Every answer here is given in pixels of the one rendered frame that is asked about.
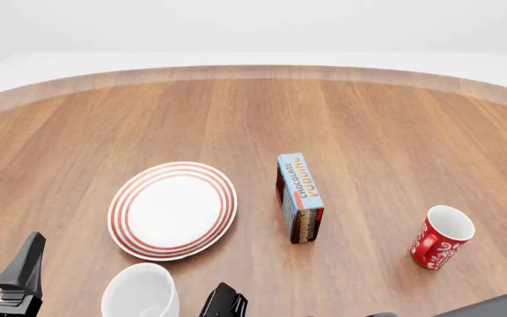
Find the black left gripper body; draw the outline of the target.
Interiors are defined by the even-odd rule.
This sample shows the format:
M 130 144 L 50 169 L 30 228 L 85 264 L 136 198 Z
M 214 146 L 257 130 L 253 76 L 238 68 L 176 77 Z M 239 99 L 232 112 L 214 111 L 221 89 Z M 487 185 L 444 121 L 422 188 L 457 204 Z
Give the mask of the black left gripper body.
M 25 295 L 16 300 L 0 298 L 0 317 L 37 317 L 41 305 L 42 300 L 34 295 Z

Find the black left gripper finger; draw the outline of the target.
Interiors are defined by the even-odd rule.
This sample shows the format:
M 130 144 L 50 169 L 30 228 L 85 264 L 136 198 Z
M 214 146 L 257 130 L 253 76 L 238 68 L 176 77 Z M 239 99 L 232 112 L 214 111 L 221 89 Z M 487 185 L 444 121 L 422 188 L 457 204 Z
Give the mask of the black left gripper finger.
M 9 266 L 0 274 L 1 299 L 42 298 L 41 263 L 46 238 L 32 232 Z

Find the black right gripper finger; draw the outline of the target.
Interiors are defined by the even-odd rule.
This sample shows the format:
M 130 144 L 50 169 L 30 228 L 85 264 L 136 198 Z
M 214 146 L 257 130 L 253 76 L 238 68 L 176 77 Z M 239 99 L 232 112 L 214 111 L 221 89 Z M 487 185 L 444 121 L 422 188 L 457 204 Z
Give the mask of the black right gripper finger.
M 225 296 L 226 308 L 225 317 L 246 317 L 248 305 L 247 298 L 239 292 L 234 292 Z
M 234 317 L 234 289 L 221 282 L 207 297 L 198 317 Z

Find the white mug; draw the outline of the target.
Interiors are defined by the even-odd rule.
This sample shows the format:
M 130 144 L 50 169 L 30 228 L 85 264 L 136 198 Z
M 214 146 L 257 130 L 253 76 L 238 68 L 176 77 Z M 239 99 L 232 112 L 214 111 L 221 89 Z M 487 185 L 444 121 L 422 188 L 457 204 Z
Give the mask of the white mug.
M 166 269 L 156 263 L 138 263 L 111 280 L 100 310 L 102 317 L 180 317 L 180 301 Z

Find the white plate with red rings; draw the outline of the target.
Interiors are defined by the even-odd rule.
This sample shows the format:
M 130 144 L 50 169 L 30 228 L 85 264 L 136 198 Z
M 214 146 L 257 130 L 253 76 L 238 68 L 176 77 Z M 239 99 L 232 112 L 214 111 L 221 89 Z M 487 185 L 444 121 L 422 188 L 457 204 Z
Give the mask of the white plate with red rings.
M 231 180 L 212 166 L 172 162 L 142 171 L 118 190 L 108 231 L 125 253 L 176 261 L 214 245 L 237 215 Z

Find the chocolate pudding box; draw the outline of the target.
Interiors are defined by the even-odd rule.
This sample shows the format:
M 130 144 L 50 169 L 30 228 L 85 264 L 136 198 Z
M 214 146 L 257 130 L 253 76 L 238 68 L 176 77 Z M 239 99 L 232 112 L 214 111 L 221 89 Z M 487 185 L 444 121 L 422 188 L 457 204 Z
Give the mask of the chocolate pudding box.
M 301 152 L 277 158 L 276 192 L 292 244 L 316 240 L 325 205 Z

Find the red patterned mug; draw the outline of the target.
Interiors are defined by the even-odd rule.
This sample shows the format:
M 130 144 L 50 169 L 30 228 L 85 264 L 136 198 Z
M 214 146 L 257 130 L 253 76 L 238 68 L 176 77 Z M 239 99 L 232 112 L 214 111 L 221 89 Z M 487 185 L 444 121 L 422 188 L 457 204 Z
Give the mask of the red patterned mug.
M 465 213 L 436 205 L 428 210 L 410 254 L 424 269 L 441 269 L 474 235 L 473 221 Z

